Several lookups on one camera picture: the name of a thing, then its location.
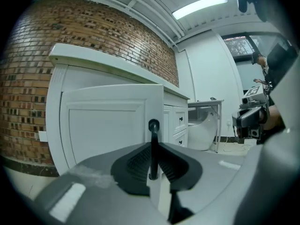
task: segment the countertop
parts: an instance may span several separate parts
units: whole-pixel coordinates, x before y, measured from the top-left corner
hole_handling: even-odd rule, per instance
[[[56,64],[67,64],[90,68],[125,77],[140,83],[162,84],[164,90],[178,97],[189,97],[178,87],[146,69],[114,57],[101,51],[69,44],[57,43],[50,52],[50,61]]]

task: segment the open cabinet door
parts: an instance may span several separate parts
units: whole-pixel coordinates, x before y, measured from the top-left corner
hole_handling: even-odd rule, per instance
[[[150,142],[148,122],[161,124],[164,87],[158,84],[109,85],[64,92],[60,133],[69,168],[95,155]]]

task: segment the black cap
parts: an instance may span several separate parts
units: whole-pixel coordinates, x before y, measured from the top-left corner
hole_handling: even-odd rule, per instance
[[[251,60],[252,65],[255,64],[255,63],[257,62],[258,56],[259,56],[259,55],[260,55],[260,54],[259,54],[258,52],[253,52],[253,53],[252,53],[252,60]]]

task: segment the black handle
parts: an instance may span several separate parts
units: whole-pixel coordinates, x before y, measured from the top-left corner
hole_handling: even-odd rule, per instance
[[[158,131],[159,121],[151,119],[149,121],[149,130],[151,132],[151,165],[149,178],[156,180],[158,178]]]

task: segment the robotic device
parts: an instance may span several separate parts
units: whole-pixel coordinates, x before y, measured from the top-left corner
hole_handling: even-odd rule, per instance
[[[269,115],[269,101],[263,86],[252,88],[243,97],[240,109],[232,114],[233,130],[237,128],[239,138],[259,140]]]

